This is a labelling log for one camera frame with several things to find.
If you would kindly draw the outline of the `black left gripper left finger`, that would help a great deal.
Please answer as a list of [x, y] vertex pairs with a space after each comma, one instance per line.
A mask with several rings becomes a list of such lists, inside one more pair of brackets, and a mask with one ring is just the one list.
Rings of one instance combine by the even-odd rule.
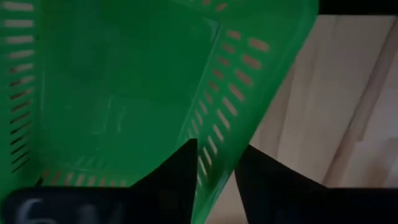
[[196, 139], [130, 187], [131, 223], [190, 223], [197, 187]]

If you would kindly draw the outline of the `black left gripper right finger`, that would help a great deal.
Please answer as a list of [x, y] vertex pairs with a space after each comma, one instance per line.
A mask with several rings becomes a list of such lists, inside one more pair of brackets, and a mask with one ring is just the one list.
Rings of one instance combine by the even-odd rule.
[[235, 178], [249, 223], [313, 223], [313, 196], [326, 187], [248, 145]]

